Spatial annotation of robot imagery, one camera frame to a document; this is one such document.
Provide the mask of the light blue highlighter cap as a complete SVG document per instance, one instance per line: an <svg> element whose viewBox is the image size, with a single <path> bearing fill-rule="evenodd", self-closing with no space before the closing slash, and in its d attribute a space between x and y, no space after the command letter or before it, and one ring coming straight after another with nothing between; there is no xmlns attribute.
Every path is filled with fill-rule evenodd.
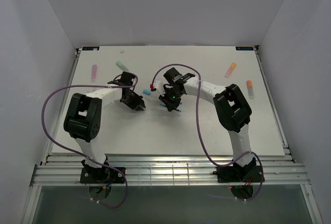
<svg viewBox="0 0 331 224"><path fill-rule="evenodd" d="M148 89L144 89L142 93L146 96L150 96L152 94L152 92Z"/></svg>

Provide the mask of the orange pink highlighter pen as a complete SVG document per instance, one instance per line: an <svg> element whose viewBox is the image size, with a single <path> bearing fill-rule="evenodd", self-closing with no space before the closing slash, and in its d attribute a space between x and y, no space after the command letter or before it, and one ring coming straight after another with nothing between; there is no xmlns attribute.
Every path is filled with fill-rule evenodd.
<svg viewBox="0 0 331 224"><path fill-rule="evenodd" d="M236 67L236 63L232 63L230 65L230 67L228 68L228 70L225 73L226 78L229 78L231 76L231 74L232 74L233 70L235 69L235 67Z"/></svg>

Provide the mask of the orange capped marker pen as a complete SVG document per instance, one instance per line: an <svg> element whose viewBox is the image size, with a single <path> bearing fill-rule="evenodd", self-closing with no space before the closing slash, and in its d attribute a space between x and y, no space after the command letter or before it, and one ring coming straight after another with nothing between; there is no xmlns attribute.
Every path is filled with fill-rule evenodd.
<svg viewBox="0 0 331 224"><path fill-rule="evenodd" d="M246 82L246 85L247 85L249 99L254 99L254 92L253 92L252 81L251 80L248 80Z"/></svg>

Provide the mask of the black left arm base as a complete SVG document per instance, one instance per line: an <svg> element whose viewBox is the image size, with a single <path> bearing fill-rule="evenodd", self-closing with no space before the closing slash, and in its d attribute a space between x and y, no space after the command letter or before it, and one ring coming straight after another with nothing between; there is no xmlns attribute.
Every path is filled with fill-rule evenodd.
<svg viewBox="0 0 331 224"><path fill-rule="evenodd" d="M123 175L125 175L125 167L115 167L109 169L105 167L94 168L85 163L85 160L81 161L83 168L80 175L79 182L81 184L123 184L125 182Z"/></svg>

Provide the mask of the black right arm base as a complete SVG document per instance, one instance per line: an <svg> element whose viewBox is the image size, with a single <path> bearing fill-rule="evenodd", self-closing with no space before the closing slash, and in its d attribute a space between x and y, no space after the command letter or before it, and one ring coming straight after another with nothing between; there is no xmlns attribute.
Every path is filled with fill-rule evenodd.
<svg viewBox="0 0 331 224"><path fill-rule="evenodd" d="M212 174L217 176L219 183L260 183L265 180L262 175L262 167L257 165L255 157L243 167L234 163L228 167L217 167Z"/></svg>

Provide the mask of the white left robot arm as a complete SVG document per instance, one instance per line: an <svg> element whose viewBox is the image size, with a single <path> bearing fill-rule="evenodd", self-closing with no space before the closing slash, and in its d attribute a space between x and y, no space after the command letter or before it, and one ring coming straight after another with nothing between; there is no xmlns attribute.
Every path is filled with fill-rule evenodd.
<svg viewBox="0 0 331 224"><path fill-rule="evenodd" d="M104 165L107 157L100 148L98 133L101 127L102 109L119 101L134 111L143 111L143 97L134 92L138 77L130 72L122 72L118 79L106 86L98 87L87 94L72 95L64 119L64 130L78 143L86 155L83 162L92 169L92 177L98 182L105 182L110 176L109 168Z"/></svg>

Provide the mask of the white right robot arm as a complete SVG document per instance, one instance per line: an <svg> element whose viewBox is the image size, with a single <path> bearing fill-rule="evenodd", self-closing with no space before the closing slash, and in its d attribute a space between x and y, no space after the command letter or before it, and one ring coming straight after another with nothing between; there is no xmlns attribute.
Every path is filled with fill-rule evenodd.
<svg viewBox="0 0 331 224"><path fill-rule="evenodd" d="M159 99L165 104L168 111L177 109L182 95L196 96L197 132L204 154L209 161L217 167L234 166L233 173L239 181L246 181L251 177L252 168L257 164L251 151L248 131L252 109L240 88L236 84L220 86L203 81L199 73L183 75L174 67L163 76L167 83L162 86L163 91L160 93ZM229 133L233 160L226 165L219 165L214 162L204 145L199 122L200 99L214 105L220 124Z"/></svg>

